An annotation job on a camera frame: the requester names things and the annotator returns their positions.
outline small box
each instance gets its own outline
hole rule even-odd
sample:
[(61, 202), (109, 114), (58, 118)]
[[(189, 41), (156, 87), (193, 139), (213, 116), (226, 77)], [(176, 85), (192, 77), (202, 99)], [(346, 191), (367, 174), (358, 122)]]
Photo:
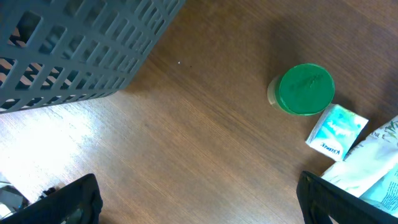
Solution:
[(342, 161), (367, 123), (366, 118), (331, 104), (305, 142), (335, 161)]

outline teal plastic package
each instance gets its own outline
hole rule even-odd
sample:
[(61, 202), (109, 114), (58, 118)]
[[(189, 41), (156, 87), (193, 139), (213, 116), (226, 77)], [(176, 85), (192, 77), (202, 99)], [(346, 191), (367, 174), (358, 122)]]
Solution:
[(342, 161), (367, 123), (366, 118), (332, 104), (323, 112), (305, 142), (335, 161)]
[(360, 199), (398, 218), (398, 166), (377, 181)]

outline basket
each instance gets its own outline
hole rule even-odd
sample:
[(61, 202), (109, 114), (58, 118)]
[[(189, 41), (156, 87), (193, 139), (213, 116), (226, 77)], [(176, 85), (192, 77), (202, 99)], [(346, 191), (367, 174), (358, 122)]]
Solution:
[(0, 113), (127, 87), (184, 2), (0, 2)]

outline green lid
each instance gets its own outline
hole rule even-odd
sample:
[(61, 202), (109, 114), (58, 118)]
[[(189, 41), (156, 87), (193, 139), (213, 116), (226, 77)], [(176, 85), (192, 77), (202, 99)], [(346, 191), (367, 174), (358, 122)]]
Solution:
[(334, 95), (335, 83), (328, 71), (312, 63), (290, 69), (275, 87), (279, 106), (297, 115), (313, 115), (323, 111)]

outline wood grain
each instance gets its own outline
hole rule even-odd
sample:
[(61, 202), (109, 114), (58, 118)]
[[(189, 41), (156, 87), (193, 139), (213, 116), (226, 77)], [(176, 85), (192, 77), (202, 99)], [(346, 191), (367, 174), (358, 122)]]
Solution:
[(317, 122), (267, 102), (299, 63), (331, 72), (334, 103), (398, 114), (398, 2), (188, 0), (127, 89), (0, 116), (0, 167), (34, 201), (97, 176), (102, 223), (303, 223), (299, 173), (333, 161)]

